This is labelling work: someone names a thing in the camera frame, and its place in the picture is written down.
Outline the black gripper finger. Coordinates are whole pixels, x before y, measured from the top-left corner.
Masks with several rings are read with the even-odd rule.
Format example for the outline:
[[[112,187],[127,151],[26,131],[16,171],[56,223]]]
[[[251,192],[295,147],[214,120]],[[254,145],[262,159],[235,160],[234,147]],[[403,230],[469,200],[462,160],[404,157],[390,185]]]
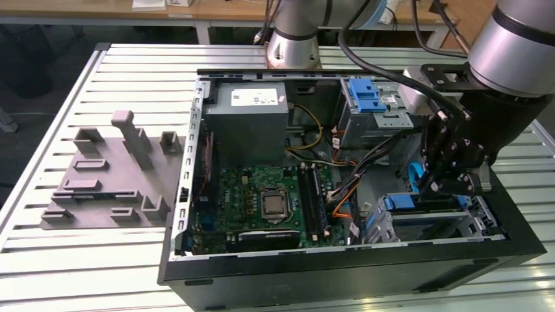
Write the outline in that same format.
[[[481,196],[493,191],[491,168],[482,164],[479,168],[452,168],[432,177],[427,189],[438,194]]]
[[[460,169],[454,156],[458,144],[452,141],[452,122],[444,112],[430,116],[423,124],[420,155],[423,158],[424,174],[419,180],[419,192],[423,196],[448,193],[450,186],[460,176]]]

